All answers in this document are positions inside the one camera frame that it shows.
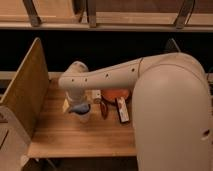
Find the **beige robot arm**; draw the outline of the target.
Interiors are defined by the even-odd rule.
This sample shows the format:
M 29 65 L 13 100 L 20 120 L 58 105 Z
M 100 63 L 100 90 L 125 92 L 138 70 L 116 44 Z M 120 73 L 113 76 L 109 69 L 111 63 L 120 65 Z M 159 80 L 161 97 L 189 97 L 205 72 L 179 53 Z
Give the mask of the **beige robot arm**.
M 211 93 L 194 57 L 166 53 L 92 72 L 77 61 L 60 76 L 59 87 L 73 106 L 86 90 L 133 90 L 139 171 L 211 171 Z

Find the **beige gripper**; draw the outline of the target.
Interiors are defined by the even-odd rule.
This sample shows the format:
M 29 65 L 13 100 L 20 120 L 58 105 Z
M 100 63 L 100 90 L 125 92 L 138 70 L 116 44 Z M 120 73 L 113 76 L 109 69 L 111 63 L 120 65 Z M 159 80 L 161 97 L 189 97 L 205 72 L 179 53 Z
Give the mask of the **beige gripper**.
M 83 62 L 75 61 L 68 67 L 66 73 L 68 74 L 82 73 L 87 71 L 88 67 Z M 70 106 L 79 105 L 86 101 L 85 91 L 77 89 L 69 89 L 66 91 L 66 98 Z

